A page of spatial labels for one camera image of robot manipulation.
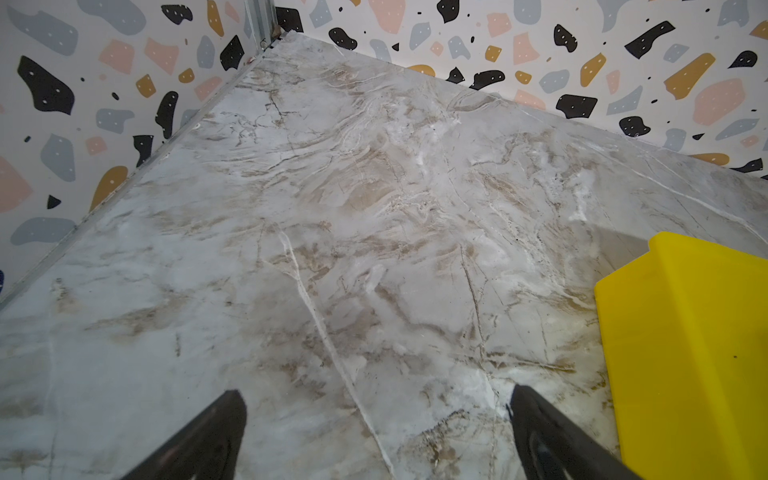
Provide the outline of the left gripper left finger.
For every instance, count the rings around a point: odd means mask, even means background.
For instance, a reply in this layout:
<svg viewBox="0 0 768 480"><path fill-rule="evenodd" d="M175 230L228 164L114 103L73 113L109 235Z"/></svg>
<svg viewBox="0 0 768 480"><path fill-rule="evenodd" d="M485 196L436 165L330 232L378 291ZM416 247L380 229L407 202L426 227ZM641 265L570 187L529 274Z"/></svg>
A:
<svg viewBox="0 0 768 480"><path fill-rule="evenodd" d="M232 480L246 424L241 393L227 390L123 479Z"/></svg>

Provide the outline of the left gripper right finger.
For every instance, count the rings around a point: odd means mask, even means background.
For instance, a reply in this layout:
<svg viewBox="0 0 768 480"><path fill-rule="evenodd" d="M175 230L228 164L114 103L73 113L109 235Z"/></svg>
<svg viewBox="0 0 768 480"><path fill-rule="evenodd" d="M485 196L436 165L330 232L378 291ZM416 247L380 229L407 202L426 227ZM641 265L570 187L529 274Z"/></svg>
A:
<svg viewBox="0 0 768 480"><path fill-rule="evenodd" d="M532 387L515 386L507 410L528 479L638 477Z"/></svg>

